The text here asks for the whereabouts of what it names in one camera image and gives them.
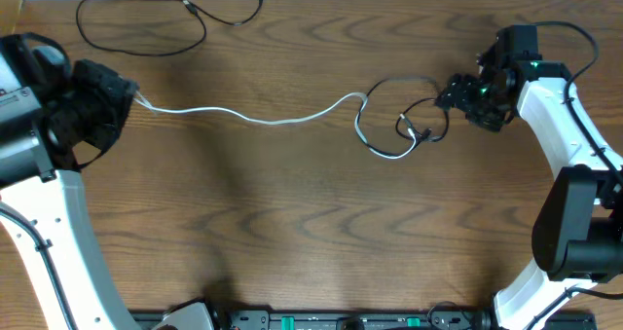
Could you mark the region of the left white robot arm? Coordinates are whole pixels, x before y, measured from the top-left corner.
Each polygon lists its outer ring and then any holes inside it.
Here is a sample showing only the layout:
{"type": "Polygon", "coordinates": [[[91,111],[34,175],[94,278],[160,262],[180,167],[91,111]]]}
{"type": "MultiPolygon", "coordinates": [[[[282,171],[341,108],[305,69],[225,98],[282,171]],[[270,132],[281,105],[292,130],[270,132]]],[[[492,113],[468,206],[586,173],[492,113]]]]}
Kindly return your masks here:
{"type": "Polygon", "coordinates": [[[129,310],[93,232],[80,143],[106,154],[120,138],[138,85],[88,59],[71,61],[35,34],[1,40],[1,223],[52,329],[212,329],[190,301],[162,315],[129,310]]]}

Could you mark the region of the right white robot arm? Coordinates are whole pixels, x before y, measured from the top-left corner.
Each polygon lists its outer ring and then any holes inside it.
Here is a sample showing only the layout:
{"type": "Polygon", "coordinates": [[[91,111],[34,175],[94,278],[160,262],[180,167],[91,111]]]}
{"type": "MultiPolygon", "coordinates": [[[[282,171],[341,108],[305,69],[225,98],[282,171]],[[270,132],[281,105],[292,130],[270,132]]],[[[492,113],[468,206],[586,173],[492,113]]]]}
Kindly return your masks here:
{"type": "Polygon", "coordinates": [[[453,76],[435,100],[488,131],[524,120],[554,177],[532,227],[529,264],[475,312],[473,329],[568,329],[578,322],[558,310],[578,294],[603,298],[595,286],[622,274],[622,157],[583,108],[579,75],[539,53],[541,26],[500,29],[477,60],[478,75],[453,76]]]}

